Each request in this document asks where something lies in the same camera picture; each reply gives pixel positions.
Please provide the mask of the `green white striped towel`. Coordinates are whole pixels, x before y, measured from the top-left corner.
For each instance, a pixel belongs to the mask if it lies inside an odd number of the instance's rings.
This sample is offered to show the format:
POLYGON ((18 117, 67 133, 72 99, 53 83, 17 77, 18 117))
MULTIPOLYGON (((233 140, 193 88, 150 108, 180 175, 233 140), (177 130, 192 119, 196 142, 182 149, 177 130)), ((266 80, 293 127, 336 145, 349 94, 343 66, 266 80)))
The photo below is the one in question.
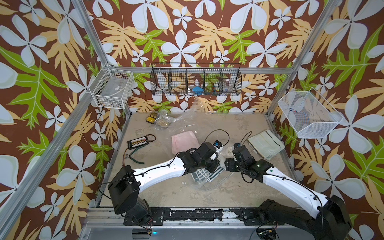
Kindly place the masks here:
POLYGON ((206 183, 212 182, 215 180, 220 173, 222 173, 224 169, 222 167, 218 167, 213 173, 210 173, 206 169, 198 169, 194 173, 192 173, 192 178, 196 183, 206 183))

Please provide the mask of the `pink towel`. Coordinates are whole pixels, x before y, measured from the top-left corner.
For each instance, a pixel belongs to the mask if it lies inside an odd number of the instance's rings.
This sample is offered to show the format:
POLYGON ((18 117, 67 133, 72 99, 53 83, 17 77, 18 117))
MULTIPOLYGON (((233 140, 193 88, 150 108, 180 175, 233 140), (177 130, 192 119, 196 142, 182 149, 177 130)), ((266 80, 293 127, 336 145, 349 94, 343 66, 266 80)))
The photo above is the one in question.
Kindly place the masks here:
POLYGON ((178 152, 186 152, 189 149, 198 149, 200 144, 196 135, 192 131, 183 132, 172 136, 172 152, 175 155, 178 152))

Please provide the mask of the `pale green towel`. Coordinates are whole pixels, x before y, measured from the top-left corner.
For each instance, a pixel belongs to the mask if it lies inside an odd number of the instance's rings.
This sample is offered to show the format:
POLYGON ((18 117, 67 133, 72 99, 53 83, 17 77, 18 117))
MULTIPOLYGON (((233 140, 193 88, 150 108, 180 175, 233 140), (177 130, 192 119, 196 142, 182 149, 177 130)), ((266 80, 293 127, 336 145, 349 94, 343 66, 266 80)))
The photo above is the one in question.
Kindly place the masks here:
POLYGON ((249 137, 247 141, 250 147, 253 147, 255 152, 265 160, 270 160, 285 148, 284 143, 270 130, 249 137))

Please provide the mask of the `clear plastic vacuum bag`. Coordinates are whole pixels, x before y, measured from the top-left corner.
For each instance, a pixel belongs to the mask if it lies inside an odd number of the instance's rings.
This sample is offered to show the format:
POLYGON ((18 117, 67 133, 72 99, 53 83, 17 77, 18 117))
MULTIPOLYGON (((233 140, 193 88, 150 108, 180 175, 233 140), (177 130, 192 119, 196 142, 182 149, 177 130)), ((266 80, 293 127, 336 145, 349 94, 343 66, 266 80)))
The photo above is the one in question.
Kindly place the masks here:
POLYGON ((226 171, 225 160, 234 158, 230 134, 209 120, 211 115, 196 100, 185 111, 159 110, 155 121, 157 136, 172 162, 180 160, 183 174, 190 175, 193 187, 203 192, 217 188, 232 175, 226 171))

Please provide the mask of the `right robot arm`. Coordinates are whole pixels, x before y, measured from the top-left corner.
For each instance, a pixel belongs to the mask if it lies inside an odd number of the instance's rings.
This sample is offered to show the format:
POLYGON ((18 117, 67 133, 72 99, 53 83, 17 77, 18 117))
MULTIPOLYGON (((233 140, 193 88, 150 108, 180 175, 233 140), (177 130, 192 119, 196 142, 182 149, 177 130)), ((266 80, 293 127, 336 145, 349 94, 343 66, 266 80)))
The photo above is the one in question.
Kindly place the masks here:
POLYGON ((234 158, 226 159, 228 172, 240 172, 265 184, 300 206, 299 209, 266 200, 259 206, 260 220, 284 223, 304 230, 316 240, 343 240, 353 228, 347 207, 338 196, 320 194, 281 172, 264 159, 258 161, 246 146, 234 144, 234 158))

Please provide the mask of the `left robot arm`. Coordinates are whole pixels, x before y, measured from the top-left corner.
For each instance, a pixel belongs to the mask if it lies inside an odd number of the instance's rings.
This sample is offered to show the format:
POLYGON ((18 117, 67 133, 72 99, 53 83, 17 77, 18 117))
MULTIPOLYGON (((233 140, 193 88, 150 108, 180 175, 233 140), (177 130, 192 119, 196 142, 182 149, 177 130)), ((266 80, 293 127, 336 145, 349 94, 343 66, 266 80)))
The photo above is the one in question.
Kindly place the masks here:
POLYGON ((219 141, 213 144, 204 142, 197 149, 178 152, 172 160, 149 168, 122 167, 108 182, 115 214, 128 214, 139 224, 148 223, 152 211, 148 202, 139 198, 139 193, 165 180, 192 174, 200 169, 214 173, 220 164, 218 157, 222 147, 219 141))

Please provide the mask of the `yellow black screwdriver bit case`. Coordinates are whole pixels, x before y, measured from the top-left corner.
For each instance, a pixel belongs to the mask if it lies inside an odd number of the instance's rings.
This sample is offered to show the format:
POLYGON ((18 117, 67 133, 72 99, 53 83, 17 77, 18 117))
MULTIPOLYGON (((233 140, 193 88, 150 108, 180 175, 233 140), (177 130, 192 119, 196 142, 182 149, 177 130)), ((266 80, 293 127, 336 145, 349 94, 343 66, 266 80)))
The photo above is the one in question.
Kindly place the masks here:
POLYGON ((149 124, 154 125, 158 119, 159 112, 158 111, 153 111, 151 112, 148 117, 146 118, 146 122, 149 124))

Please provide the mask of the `black parallel charging board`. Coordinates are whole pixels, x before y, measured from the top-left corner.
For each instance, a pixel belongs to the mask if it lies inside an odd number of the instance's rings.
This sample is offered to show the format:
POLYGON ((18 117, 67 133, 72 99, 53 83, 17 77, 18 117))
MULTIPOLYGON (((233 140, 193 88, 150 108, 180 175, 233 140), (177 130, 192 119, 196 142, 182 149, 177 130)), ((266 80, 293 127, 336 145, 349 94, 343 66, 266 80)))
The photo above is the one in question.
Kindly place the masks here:
POLYGON ((148 145, 149 143, 154 142, 156 139, 157 138, 155 135, 148 134, 148 135, 140 137, 140 138, 129 140, 127 142, 128 149, 133 150, 133 149, 144 147, 144 146, 148 145))

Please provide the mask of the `white mesh basket right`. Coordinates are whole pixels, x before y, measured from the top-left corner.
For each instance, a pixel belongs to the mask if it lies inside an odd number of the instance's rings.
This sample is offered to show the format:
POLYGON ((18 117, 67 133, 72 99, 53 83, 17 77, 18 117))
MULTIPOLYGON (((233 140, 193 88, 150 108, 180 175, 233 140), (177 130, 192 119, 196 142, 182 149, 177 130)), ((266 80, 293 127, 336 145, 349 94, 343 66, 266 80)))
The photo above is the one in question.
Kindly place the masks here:
POLYGON ((278 106, 299 139, 323 139, 344 119, 316 89, 290 91, 278 106))

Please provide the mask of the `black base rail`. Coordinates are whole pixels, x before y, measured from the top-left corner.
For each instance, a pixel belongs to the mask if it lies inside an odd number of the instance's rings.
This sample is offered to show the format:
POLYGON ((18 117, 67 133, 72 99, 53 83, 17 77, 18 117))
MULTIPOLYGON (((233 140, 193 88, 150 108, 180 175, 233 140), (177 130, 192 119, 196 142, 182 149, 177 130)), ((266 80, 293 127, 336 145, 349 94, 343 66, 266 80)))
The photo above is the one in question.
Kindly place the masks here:
POLYGON ((240 221, 245 226, 273 224, 276 221, 259 208, 160 208, 151 207, 151 216, 144 221, 134 220, 126 213, 125 226, 163 226, 166 222, 218 222, 240 221))

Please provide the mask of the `green handled pliers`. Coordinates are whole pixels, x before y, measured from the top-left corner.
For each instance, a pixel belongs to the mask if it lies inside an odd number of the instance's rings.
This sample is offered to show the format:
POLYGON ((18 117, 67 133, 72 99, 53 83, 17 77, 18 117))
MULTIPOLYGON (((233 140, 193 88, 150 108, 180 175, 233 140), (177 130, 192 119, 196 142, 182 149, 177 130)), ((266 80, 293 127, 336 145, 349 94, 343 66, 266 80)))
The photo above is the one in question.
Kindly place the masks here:
POLYGON ((134 157, 133 157, 133 154, 135 154, 138 150, 142 149, 144 146, 142 147, 138 147, 138 148, 135 148, 135 149, 129 149, 129 148, 126 148, 124 153, 123 153, 123 158, 122 158, 122 166, 125 167, 126 166, 126 163, 125 163, 125 159, 130 159, 131 161, 133 161, 134 163, 136 164, 140 164, 140 165, 144 165, 145 163, 144 162, 141 162, 141 161, 138 161, 136 160, 134 157))

